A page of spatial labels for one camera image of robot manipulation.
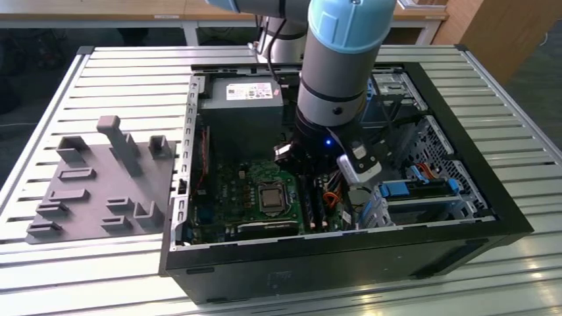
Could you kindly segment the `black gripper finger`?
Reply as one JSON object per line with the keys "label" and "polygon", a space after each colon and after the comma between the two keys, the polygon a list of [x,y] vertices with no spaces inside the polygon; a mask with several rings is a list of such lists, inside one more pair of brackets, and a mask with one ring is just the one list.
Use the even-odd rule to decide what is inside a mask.
{"label": "black gripper finger", "polygon": [[303,149],[297,143],[289,142],[273,147],[273,163],[280,167],[293,167],[303,161]]}

